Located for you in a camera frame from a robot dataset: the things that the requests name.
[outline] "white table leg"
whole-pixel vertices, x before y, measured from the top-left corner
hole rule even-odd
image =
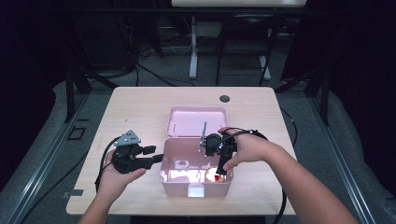
[[[197,78],[198,66],[198,49],[197,49],[197,36],[195,32],[195,17],[191,18],[191,64],[190,64],[190,79]]]

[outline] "box handle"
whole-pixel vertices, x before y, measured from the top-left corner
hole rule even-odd
[[[204,198],[205,186],[200,183],[189,184],[187,196],[189,198]]]

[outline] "table top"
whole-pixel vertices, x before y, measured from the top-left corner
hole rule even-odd
[[[306,0],[172,0],[173,7],[304,7]]]
[[[228,103],[221,95],[230,97]],[[163,153],[166,127],[174,106],[222,107],[229,126],[259,130],[295,158],[294,150],[275,93],[270,88],[242,87],[119,87],[116,88],[92,141],[75,189],[69,214],[83,214],[95,196],[93,182],[108,143],[133,130],[142,147],[156,146]],[[173,197],[165,193],[160,179],[161,164],[153,164],[145,175],[128,185],[114,202],[110,214],[142,216],[256,216],[276,215],[282,191],[274,173],[263,161],[241,163],[233,169],[233,182],[224,197]],[[295,214],[287,203],[286,215]]]

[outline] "pink container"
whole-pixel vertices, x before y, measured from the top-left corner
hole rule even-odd
[[[220,107],[174,107],[169,117],[169,138],[163,147],[161,181],[166,194],[178,197],[216,197],[227,195],[233,180],[233,170],[224,182],[210,182],[205,173],[217,167],[219,156],[206,157],[200,152],[201,136],[217,133],[227,126],[226,113]]]

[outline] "black cable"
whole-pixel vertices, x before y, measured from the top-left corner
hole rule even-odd
[[[61,177],[61,179],[59,179],[50,189],[48,189],[43,196],[41,196],[37,202],[29,209],[29,211],[26,213],[26,215],[23,217],[21,224],[26,220],[26,218],[29,217],[29,215],[33,212],[33,210],[35,210],[35,208],[41,203],[41,201],[44,200],[45,197],[47,197],[47,195],[53,190],[55,189],[65,178],[67,178],[68,175],[70,175],[70,173],[73,172],[74,169],[76,169],[76,167],[84,160],[84,158],[87,156],[89,150],[87,150],[84,155],[82,156],[81,159],[79,159],[79,161],[76,163],[76,165],[74,165],[64,176]]]
[[[102,159],[100,160],[100,165],[99,165],[99,174],[98,174],[98,176],[96,177],[96,180],[95,180],[95,188],[96,188],[96,191],[98,191],[98,189],[99,189],[100,178],[102,177],[102,172],[103,172],[103,170],[105,170],[105,168],[107,167],[107,165],[106,165],[105,167],[103,167],[103,163],[105,162],[107,152],[108,152],[108,150],[110,149],[111,145],[113,145],[113,143],[115,143],[115,142],[116,142],[117,140],[119,140],[119,139],[120,139],[120,136],[114,138],[113,140],[111,140],[111,142],[108,143],[107,147],[105,148],[105,151],[103,152]]]
[[[296,144],[296,142],[297,142],[297,136],[298,136],[298,131],[297,131],[296,123],[294,122],[294,119],[291,117],[291,115],[290,115],[288,112],[286,112],[285,109],[283,109],[282,107],[279,107],[279,108],[280,108],[280,110],[282,110],[283,113],[285,113],[285,114],[289,117],[289,119],[291,120],[291,123],[292,123],[293,126],[294,126],[295,135],[294,135],[294,140],[293,140],[293,142],[292,142],[292,145],[294,146],[294,145]]]
[[[282,218],[283,212],[285,212],[287,198],[288,197],[286,196],[285,190],[282,189],[282,205],[280,206],[279,213],[275,217],[273,224],[277,224],[280,221],[280,219]]]
[[[157,74],[154,73],[153,71],[147,69],[145,66],[143,66],[143,65],[140,64],[140,63],[136,63],[136,65],[139,66],[139,67],[141,67],[143,70],[149,72],[150,74],[154,75],[156,78],[158,78],[159,80],[163,81],[164,83],[168,84],[168,85],[171,86],[171,87],[177,87],[177,85],[168,82],[166,79],[173,80],[173,81],[179,81],[179,82],[186,82],[186,83],[191,84],[191,85],[194,87],[194,84],[192,84],[192,83],[190,83],[190,82],[188,82],[188,81],[178,80],[178,79],[174,79],[174,78],[170,78],[170,77],[162,77],[162,76],[157,75]]]

